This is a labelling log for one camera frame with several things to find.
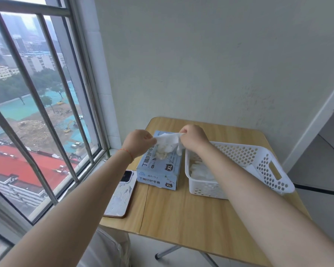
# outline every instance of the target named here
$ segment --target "city view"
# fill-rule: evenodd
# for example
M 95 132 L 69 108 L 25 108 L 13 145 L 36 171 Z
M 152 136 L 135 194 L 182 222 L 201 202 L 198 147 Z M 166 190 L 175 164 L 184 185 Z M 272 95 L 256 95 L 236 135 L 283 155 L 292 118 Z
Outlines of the city view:
M 34 15 L 2 13 L 4 22 L 31 76 L 41 101 L 69 157 L 73 168 L 86 156 L 67 94 L 53 62 L 39 21 Z M 90 148 L 93 145 L 86 118 L 72 84 L 52 21 L 45 18 L 70 93 Z M 0 34 L 0 112 L 39 165 L 52 190 L 67 177 L 69 170 L 31 97 L 17 65 Z M 30 165 L 0 127 L 0 192 L 25 216 L 47 198 Z

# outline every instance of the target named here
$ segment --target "wooden table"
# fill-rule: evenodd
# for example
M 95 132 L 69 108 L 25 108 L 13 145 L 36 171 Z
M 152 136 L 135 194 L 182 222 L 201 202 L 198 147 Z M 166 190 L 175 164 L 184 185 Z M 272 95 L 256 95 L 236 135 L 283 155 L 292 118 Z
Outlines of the wooden table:
M 151 134 L 155 130 L 179 132 L 189 123 L 202 127 L 210 141 L 259 145 L 272 151 L 259 130 L 164 117 L 153 118 L 146 130 Z M 139 161 L 136 158 L 128 169 L 136 170 Z M 297 192 L 284 197 L 309 217 Z M 189 192 L 184 158 L 176 191 L 138 183 L 128 215 L 124 219 L 103 217 L 100 224 L 233 260 L 271 266 L 228 200 Z

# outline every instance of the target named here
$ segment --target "phone case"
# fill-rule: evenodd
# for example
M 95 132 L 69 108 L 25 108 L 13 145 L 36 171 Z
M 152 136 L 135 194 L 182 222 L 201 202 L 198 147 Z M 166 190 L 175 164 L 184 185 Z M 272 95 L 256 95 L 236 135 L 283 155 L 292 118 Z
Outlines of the phone case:
M 127 211 L 130 205 L 130 199 L 132 197 L 132 193 L 134 192 L 137 181 L 136 171 L 131 171 L 132 175 L 130 181 L 127 183 L 120 182 L 117 185 L 103 216 L 124 218 L 127 215 Z

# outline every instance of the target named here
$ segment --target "dirt ground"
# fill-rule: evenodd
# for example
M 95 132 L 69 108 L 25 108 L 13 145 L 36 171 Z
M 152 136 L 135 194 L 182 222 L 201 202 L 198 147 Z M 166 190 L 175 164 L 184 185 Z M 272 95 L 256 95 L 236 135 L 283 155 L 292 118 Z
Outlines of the dirt ground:
M 79 115 L 81 115 L 79 105 L 76 105 L 76 107 Z M 69 139 L 70 133 L 65 133 L 63 129 L 56 127 L 56 125 L 67 117 L 73 115 L 73 112 L 71 111 L 70 105 L 66 103 L 53 105 L 53 109 L 54 112 L 52 107 L 48 106 L 46 107 L 46 112 L 48 113 L 48 116 L 55 127 L 61 142 L 66 142 L 67 139 Z M 30 149 L 60 155 L 58 148 L 56 147 L 56 144 L 54 143 L 54 140 L 39 112 L 31 114 L 20 121 L 9 118 L 7 120 L 22 142 Z M 1 135 L 0 140 L 11 142 L 6 134 Z

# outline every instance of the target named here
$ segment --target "hand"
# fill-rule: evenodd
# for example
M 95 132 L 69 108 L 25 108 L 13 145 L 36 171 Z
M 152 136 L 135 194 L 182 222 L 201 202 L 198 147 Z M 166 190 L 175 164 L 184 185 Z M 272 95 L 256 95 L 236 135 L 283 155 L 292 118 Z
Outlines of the hand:
M 128 134 L 122 148 L 128 150 L 135 159 L 143 155 L 149 148 L 157 143 L 157 139 L 146 130 L 134 130 Z
M 180 130 L 180 133 L 185 133 L 181 136 L 184 147 L 195 153 L 198 153 L 199 149 L 206 144 L 210 144 L 204 130 L 198 125 L 186 125 Z

